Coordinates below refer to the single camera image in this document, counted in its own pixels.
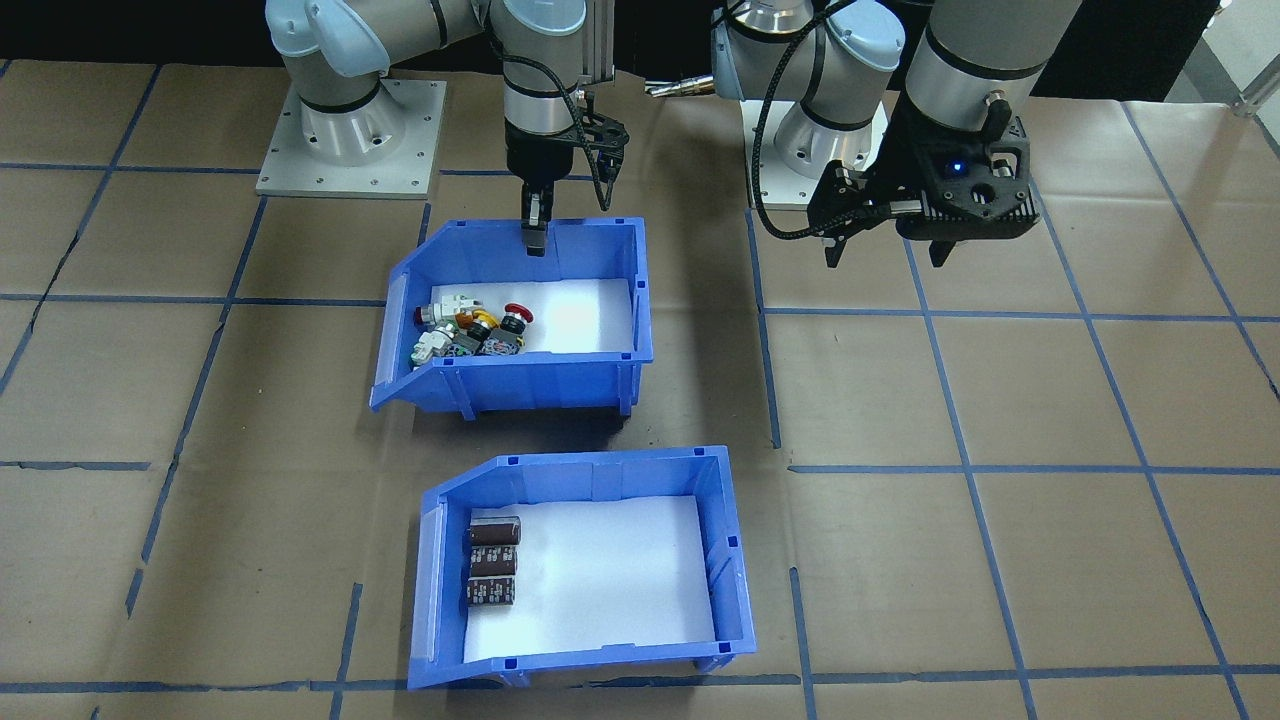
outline blue plastic bin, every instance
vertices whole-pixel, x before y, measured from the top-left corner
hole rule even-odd
[[[652,496],[696,498],[714,642],[607,646],[462,662],[467,626],[462,588],[470,559],[465,538],[471,510]],[[728,450],[721,446],[495,457],[426,492],[417,557],[410,688],[481,675],[527,685],[531,671],[617,662],[691,660],[707,673],[756,650]]]
[[[434,357],[412,368],[421,331],[412,311],[440,284],[623,278],[631,290],[630,352]],[[641,218],[552,220],[547,255],[530,258],[518,220],[453,220],[390,273],[378,372],[369,405],[406,400],[428,413],[539,407],[617,407],[640,400],[640,369],[653,361],[649,268]]]

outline black background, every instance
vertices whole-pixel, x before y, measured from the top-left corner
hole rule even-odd
[[[932,3],[879,1],[902,18],[909,37],[904,58],[910,58]],[[1036,94],[1162,100],[1217,3],[1084,0]],[[719,0],[617,0],[614,55],[618,69],[649,79],[708,73],[707,27],[712,8],[718,4]],[[998,41],[998,32],[993,41]],[[0,0],[0,58],[280,64],[262,19],[262,0]],[[402,67],[498,69],[488,45],[479,37]],[[900,79],[901,70],[895,88],[900,87]]]

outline brown capacitor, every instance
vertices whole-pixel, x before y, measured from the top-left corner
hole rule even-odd
[[[472,578],[467,580],[467,605],[512,605],[516,602],[516,578]]]
[[[471,544],[520,544],[520,518],[475,518]]]
[[[516,574],[516,546],[479,544],[471,548],[471,577],[492,578]]]

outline cable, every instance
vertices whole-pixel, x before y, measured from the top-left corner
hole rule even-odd
[[[556,70],[550,69],[543,63],[534,60],[531,58],[524,58],[521,55],[508,55],[502,49],[502,41],[493,33],[493,27],[486,23],[486,35],[489,36],[489,49],[493,54],[498,56],[503,63],[516,63],[517,65],[527,65],[535,70],[541,72],[547,76],[552,83],[556,86],[556,91],[559,92],[561,100],[568,106],[570,117],[573,118],[573,131],[577,133],[577,146],[582,149],[582,155],[586,156],[586,168],[591,172],[591,186],[595,190],[595,200],[600,205],[600,211],[608,211],[609,205],[613,204],[613,183],[608,183],[608,190],[600,190],[600,173],[595,168],[595,160],[591,158],[591,150],[588,147],[586,141],[586,127],[582,124],[582,113],[577,108],[577,101],[570,95],[568,90],[564,88],[564,83],[561,82],[559,76]]]
[[[724,12],[721,13],[721,15],[718,18],[716,18],[716,19],[712,20],[712,29],[716,29],[716,26],[718,26],[722,22],[724,22],[726,18],[728,18],[730,15],[732,15],[733,13],[736,13],[739,8],[741,8],[742,5],[746,5],[749,1],[750,0],[737,0],[737,3],[733,3],[733,5],[730,5],[728,0],[724,0],[724,3],[722,5],[724,8]]]
[[[822,12],[815,14],[809,22],[797,29],[796,36],[787,42],[786,50],[782,51],[782,58],[778,59],[778,67],[773,70],[773,77],[769,78],[769,86],[764,91],[764,99],[760,104],[760,118],[754,128],[755,140],[751,142],[751,201],[755,202],[755,214],[760,218],[760,224],[764,229],[769,231],[769,234],[773,237],[781,240],[800,240],[803,237],[819,236],[827,231],[836,229],[850,220],[865,219],[868,214],[865,208],[854,208],[852,210],[836,215],[819,225],[809,225],[799,231],[783,231],[769,220],[769,214],[764,209],[764,197],[760,195],[760,147],[764,141],[764,126],[768,122],[769,108],[773,105],[773,96],[777,94],[778,85],[782,82],[782,74],[787,69],[787,63],[791,61],[791,56],[795,55],[800,44],[809,37],[809,33],[813,32],[815,27],[827,22],[827,18],[840,10],[844,10],[854,3],[855,0],[835,0],[831,5],[827,5]]]

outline metal base plate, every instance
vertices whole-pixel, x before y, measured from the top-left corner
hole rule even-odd
[[[763,102],[745,100],[740,105],[742,106],[742,137],[746,138],[746,177],[750,182],[751,143],[755,142],[755,122],[760,117]],[[778,132],[782,118],[786,117],[792,105],[795,102],[774,101],[769,108],[769,122],[764,126],[764,141],[760,143],[760,195],[765,210],[804,210],[809,206],[813,188],[818,187],[817,179],[806,178],[788,168],[773,147],[773,136]],[[872,118],[872,135],[876,138],[872,143],[872,151],[863,161],[854,165],[855,170],[865,169],[876,161],[876,156],[879,155],[881,138],[884,137],[887,127],[888,115],[884,114],[882,104],[876,108],[876,115]]]
[[[356,168],[325,163],[307,147],[301,102],[291,87],[257,178],[259,195],[425,200],[435,174],[444,110],[443,81],[383,79],[404,106],[404,140],[385,158]]]

